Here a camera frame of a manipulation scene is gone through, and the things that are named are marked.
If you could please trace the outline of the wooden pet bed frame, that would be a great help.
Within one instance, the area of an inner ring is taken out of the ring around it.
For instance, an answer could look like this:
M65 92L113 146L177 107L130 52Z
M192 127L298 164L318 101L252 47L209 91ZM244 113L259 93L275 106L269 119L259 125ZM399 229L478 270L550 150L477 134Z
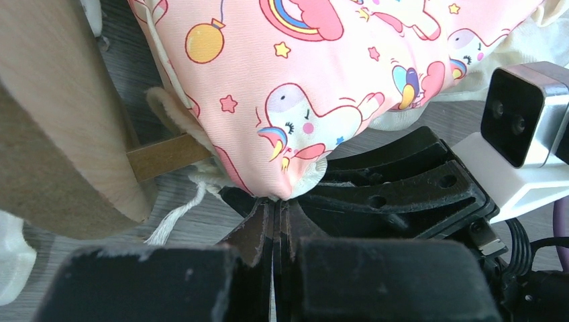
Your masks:
M140 146L78 1L1 2L1 209L75 239L145 222L154 178L207 158Z

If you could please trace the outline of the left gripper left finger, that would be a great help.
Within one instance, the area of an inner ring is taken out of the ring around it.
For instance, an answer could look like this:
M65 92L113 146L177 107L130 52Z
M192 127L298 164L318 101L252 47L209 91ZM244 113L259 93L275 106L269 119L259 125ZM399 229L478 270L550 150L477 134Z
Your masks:
M79 249L34 321L269 321L272 229L259 202L214 246Z

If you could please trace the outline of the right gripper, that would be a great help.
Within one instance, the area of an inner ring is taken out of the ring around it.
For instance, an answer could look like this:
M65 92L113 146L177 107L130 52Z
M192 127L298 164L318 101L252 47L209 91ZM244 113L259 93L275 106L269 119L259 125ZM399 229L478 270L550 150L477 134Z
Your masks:
M510 213L511 167L487 142L459 142L452 151L462 164L332 160L316 187L290 201L238 188L224 188L221 198L242 217L267 207L292 246L302 237L446 239L468 228L489 278L507 280L511 265L500 259L507 247L491 225Z

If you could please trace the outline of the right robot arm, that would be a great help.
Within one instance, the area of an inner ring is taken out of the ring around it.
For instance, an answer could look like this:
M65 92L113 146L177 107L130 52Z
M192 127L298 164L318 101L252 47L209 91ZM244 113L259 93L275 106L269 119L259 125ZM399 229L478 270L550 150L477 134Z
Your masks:
M428 127L332 160L296 199L221 198L244 219L225 242L273 287L278 321L568 320L568 274L533 269L568 238L531 241L510 219L504 262L498 205Z

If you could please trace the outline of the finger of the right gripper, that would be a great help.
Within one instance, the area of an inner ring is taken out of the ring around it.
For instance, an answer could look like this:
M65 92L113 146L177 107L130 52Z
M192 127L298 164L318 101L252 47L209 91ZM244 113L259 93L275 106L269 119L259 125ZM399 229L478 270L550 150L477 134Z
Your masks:
M328 162L329 171L356 171L388 168L423 171L431 168L449 151L429 127L422 126L379 148Z

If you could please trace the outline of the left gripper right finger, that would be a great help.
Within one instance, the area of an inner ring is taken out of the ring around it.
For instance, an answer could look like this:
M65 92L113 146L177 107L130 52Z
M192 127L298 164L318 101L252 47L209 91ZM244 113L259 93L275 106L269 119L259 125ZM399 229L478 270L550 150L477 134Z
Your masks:
M278 321L500 321L472 252L448 240L330 237L274 208Z

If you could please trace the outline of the pink unicorn mattress cushion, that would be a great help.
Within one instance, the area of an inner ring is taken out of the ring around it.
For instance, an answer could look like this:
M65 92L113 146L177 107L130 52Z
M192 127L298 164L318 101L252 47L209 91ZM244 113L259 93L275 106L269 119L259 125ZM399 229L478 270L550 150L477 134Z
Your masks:
M166 243L205 193L292 199L367 128L399 131L428 103L481 101L493 70L568 65L567 1L130 1L164 82L168 126L212 154L197 195L148 238Z

